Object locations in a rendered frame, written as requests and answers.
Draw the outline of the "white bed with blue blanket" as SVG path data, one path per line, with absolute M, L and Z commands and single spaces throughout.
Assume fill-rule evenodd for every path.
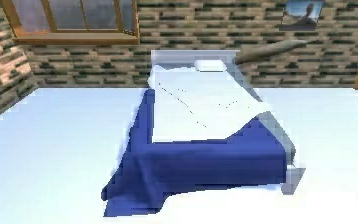
M 277 185 L 295 192 L 304 171 L 296 149 L 232 50 L 156 50 L 119 166 L 102 189 L 107 217 L 159 212 L 173 195 Z M 200 72 L 196 60 L 221 60 Z

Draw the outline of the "white pillow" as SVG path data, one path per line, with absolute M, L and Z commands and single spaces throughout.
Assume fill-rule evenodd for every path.
M 227 66 L 221 60 L 196 60 L 194 67 L 200 72 L 224 72 Z

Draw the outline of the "wooden framed window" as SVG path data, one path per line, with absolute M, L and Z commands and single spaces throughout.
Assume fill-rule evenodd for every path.
M 137 45 L 136 0 L 0 0 L 20 45 Z

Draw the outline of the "framed picture of a person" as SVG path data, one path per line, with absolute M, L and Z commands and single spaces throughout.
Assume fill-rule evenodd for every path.
M 287 0 L 279 29 L 281 31 L 314 31 L 323 5 L 323 0 Z

